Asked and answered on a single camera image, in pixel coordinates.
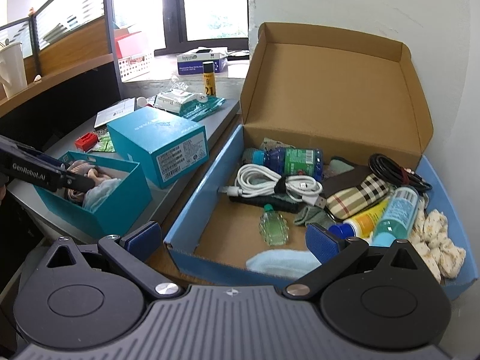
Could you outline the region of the large blue cardboard box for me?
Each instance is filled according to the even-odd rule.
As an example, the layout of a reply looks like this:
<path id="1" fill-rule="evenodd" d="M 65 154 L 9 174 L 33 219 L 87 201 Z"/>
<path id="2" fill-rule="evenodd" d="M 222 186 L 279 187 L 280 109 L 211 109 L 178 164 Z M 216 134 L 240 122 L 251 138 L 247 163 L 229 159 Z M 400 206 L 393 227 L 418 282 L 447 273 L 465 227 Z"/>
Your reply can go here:
<path id="1" fill-rule="evenodd" d="M 429 208 L 448 218 L 455 245 L 470 242 L 425 150 L 434 134 L 408 47 L 399 41 L 309 24 L 265 23 L 241 91 L 242 125 L 216 156 L 164 244 L 177 269 L 220 285 L 287 285 L 245 268 L 267 250 L 261 209 L 220 192 L 242 152 L 264 138 L 366 164 L 382 153 L 416 170 L 433 189 Z"/>

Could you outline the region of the white perforated basket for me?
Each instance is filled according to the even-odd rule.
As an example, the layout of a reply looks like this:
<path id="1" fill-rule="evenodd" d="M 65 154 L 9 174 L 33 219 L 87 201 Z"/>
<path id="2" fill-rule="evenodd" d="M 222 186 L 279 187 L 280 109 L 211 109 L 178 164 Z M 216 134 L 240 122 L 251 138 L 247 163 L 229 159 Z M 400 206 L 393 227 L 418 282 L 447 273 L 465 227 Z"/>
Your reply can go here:
<path id="1" fill-rule="evenodd" d="M 129 57 L 119 58 L 120 79 L 123 82 L 135 79 L 139 76 L 147 74 L 151 70 L 153 54 L 133 55 Z"/>

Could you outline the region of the white booklet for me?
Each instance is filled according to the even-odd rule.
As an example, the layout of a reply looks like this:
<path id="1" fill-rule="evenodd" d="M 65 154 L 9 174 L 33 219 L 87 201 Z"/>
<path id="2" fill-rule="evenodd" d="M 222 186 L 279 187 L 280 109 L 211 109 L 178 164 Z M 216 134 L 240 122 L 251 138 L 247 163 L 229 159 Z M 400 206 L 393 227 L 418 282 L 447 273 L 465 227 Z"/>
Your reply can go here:
<path id="1" fill-rule="evenodd" d="M 94 128 L 102 128 L 115 119 L 129 115 L 135 111 L 135 104 L 136 100 L 134 97 L 127 98 L 126 100 L 120 101 L 117 104 L 98 112 L 94 122 Z"/>

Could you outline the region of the yellow white tube blue cap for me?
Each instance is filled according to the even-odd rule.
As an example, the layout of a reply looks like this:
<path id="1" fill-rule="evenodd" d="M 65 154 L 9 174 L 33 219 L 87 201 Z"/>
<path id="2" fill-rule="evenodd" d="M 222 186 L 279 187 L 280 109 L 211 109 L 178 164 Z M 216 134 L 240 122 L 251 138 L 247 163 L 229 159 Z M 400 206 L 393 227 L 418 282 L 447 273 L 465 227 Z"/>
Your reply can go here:
<path id="1" fill-rule="evenodd" d="M 340 239 L 347 239 L 353 236 L 367 239 L 371 236 L 374 228 L 383 216 L 388 203 L 389 199 L 384 199 L 377 205 L 355 214 L 342 223 L 331 225 L 328 231 Z"/>

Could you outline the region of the light blue sanitizer bottle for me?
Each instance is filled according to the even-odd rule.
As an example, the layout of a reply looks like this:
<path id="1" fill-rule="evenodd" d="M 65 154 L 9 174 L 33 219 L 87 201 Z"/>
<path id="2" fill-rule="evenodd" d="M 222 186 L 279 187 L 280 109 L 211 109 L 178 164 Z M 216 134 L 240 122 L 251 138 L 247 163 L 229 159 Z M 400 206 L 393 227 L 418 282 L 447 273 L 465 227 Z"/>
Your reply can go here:
<path id="1" fill-rule="evenodd" d="M 408 239 L 416 219 L 419 195 L 408 186 L 396 189 L 373 231 L 372 246 L 390 247 L 395 240 Z"/>

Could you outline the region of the wet wipes pack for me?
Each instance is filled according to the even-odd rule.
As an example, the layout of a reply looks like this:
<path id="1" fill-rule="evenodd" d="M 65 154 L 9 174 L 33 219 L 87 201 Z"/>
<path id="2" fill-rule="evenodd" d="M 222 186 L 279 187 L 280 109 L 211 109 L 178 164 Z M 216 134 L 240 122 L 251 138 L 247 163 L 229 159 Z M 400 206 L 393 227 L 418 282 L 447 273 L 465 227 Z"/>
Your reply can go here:
<path id="1" fill-rule="evenodd" d="M 171 89 L 154 96 L 153 107 L 176 116 L 199 122 L 216 113 L 224 104 L 223 97 Z"/>

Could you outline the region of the yellow spray can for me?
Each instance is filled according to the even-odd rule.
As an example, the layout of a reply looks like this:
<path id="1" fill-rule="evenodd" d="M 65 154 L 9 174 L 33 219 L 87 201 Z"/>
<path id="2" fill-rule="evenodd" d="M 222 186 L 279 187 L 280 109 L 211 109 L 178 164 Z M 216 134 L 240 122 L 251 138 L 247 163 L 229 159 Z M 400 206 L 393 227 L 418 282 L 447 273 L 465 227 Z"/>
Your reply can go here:
<path id="1" fill-rule="evenodd" d="M 208 96 L 216 95 L 216 79 L 215 64 L 213 61 L 205 61 L 202 63 L 202 77 L 204 83 L 205 94 Z"/>

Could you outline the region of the small green perfume bottle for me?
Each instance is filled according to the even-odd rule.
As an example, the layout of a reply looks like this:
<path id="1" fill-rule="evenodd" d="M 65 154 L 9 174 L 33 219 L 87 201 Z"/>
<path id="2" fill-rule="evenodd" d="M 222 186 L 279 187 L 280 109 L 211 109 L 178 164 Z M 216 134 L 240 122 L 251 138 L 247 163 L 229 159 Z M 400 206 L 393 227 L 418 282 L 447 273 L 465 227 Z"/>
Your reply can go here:
<path id="1" fill-rule="evenodd" d="M 259 233 L 269 246 L 282 246 L 289 240 L 289 228 L 285 219 L 273 209 L 272 205 L 264 206 L 259 219 Z"/>

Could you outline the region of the red white box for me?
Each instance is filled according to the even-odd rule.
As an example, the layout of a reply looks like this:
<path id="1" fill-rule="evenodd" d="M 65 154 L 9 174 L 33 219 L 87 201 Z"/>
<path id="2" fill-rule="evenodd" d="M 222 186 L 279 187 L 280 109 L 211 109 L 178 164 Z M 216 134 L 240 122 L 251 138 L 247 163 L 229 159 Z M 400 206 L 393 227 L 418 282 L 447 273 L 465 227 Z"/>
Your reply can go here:
<path id="1" fill-rule="evenodd" d="M 125 59 L 151 52 L 147 37 L 143 31 L 130 32 L 127 28 L 114 30 L 115 54 L 118 59 Z"/>

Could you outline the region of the blue white tissue box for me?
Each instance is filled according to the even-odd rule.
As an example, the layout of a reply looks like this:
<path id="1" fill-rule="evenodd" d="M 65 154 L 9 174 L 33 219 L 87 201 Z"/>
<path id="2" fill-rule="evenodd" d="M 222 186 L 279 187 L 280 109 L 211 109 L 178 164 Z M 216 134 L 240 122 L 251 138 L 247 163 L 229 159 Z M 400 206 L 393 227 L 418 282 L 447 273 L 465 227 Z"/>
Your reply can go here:
<path id="1" fill-rule="evenodd" d="M 181 76 L 203 73 L 203 63 L 213 62 L 214 72 L 221 73 L 227 66 L 227 47 L 198 47 L 176 56 L 177 71 Z"/>

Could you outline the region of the blue green plastic bottle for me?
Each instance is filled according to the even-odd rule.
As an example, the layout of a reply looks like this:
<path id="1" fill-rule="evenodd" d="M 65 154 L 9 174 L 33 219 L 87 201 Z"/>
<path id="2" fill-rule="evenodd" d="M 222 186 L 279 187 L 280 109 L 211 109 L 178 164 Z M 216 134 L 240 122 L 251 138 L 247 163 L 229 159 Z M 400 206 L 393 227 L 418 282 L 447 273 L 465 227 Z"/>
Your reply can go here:
<path id="1" fill-rule="evenodd" d="M 242 154 L 242 163 L 264 166 L 281 176 L 310 176 L 316 181 L 323 179 L 324 161 L 320 149 L 249 148 Z"/>

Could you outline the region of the teal product box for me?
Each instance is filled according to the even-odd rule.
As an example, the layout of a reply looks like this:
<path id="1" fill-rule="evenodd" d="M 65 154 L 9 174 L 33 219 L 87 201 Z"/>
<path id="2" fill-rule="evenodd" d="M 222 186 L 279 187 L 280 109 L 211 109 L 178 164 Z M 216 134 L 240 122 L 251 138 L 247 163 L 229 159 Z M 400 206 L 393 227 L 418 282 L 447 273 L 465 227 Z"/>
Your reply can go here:
<path id="1" fill-rule="evenodd" d="M 153 107 L 107 124 L 115 151 L 142 165 L 145 177 L 165 189 L 209 159 L 203 125 Z"/>

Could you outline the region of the cream dotted scrunchie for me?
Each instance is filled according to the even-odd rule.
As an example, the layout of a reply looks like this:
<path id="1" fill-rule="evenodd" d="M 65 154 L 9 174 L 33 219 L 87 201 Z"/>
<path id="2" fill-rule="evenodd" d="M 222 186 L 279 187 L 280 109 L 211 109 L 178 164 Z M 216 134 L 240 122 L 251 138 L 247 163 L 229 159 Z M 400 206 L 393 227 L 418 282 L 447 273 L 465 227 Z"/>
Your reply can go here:
<path id="1" fill-rule="evenodd" d="M 433 209 L 426 213 L 427 200 L 420 197 L 416 219 L 408 240 L 438 283 L 455 279 L 464 265 L 466 250 L 448 236 L 448 218 Z"/>

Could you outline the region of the white paper cup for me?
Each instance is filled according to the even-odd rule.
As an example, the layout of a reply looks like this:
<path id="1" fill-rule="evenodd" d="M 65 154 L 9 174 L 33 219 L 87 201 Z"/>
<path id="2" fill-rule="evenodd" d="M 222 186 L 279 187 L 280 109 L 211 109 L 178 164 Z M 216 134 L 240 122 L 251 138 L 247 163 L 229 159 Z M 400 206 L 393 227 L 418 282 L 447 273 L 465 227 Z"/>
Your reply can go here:
<path id="1" fill-rule="evenodd" d="M 28 87 L 22 44 L 19 41 L 1 48 L 0 75 L 7 98 L 12 98 Z"/>

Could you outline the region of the green cloth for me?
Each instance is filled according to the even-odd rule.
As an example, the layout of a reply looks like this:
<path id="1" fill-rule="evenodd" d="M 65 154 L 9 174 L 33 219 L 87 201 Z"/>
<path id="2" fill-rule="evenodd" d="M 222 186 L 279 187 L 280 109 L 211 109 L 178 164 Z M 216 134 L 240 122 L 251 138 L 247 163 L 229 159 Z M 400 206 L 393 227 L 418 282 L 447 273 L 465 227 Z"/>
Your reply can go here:
<path id="1" fill-rule="evenodd" d="M 315 224 L 326 229 L 336 224 L 326 211 L 315 205 L 305 205 L 295 216 L 293 223 L 299 227 Z"/>

